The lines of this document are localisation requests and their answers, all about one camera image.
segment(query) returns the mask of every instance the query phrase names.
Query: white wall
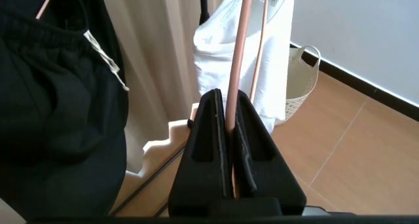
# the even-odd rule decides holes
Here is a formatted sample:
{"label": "white wall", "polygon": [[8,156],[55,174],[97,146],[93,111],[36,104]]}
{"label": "white wall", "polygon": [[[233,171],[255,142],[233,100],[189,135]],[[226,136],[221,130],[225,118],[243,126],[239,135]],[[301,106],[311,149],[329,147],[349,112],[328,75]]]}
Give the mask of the white wall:
{"label": "white wall", "polygon": [[419,107],[419,0],[295,0],[291,42]]}

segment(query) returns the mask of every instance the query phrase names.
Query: black pole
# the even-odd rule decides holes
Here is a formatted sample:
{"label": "black pole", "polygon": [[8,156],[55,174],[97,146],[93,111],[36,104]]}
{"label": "black pole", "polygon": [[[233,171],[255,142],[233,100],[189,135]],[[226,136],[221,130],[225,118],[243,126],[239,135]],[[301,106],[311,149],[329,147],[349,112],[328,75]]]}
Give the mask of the black pole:
{"label": "black pole", "polygon": [[201,17],[199,18],[199,25],[203,24],[210,18],[208,13],[208,0],[201,0]]}

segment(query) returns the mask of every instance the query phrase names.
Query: brown floor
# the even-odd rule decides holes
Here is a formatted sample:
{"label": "brown floor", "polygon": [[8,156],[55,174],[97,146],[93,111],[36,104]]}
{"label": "brown floor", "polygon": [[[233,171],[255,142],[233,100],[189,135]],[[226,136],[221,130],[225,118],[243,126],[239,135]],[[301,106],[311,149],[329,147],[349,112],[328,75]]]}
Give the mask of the brown floor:
{"label": "brown floor", "polygon": [[[321,73],[312,95],[272,137],[309,205],[357,214],[419,214],[419,122]],[[145,158],[162,154],[147,153]],[[179,161],[117,215],[155,214],[167,201]],[[147,176],[127,174],[125,196]]]}

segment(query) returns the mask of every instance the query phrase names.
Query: garment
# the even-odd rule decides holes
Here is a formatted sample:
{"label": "garment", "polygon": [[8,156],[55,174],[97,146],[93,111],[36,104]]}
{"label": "garment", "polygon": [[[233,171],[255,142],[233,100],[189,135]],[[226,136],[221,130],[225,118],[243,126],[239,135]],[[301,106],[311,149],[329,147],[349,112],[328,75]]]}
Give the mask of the garment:
{"label": "garment", "polygon": [[0,198],[24,219],[107,215],[126,169],[128,95],[103,0],[0,0]]}
{"label": "garment", "polygon": [[[201,95],[219,88],[226,103],[242,0],[223,0],[194,34],[194,64]],[[272,133],[285,120],[285,99],[294,0],[269,0],[265,43],[253,106]],[[264,0],[252,0],[239,89],[247,95],[261,39]]]}

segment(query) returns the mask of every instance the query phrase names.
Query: white basket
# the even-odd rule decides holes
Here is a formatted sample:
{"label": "white basket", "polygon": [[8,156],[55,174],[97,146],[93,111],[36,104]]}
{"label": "white basket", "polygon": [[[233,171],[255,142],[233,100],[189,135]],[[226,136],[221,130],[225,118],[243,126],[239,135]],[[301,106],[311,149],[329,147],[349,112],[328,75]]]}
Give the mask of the white basket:
{"label": "white basket", "polygon": [[[308,47],[313,48],[318,55],[318,60],[314,67],[308,65],[301,58]],[[289,49],[285,120],[280,121],[277,124],[284,123],[291,118],[307,96],[313,91],[319,76],[320,60],[320,51],[316,47],[305,46]]]}

